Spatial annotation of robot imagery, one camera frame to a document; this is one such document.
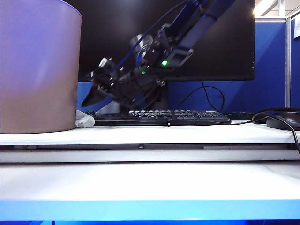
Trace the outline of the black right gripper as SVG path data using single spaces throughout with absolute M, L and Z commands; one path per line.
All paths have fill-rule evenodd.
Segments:
M 163 87 L 162 76 L 152 69 L 134 69 L 128 73 L 109 72 L 97 75 L 97 86 L 91 87 L 82 105 L 93 105 L 103 101 L 107 96 L 110 102 L 97 111 L 97 115 L 118 114 L 120 105 L 136 108 L 141 102 L 135 99 L 144 94 L 147 98 L 155 89 Z

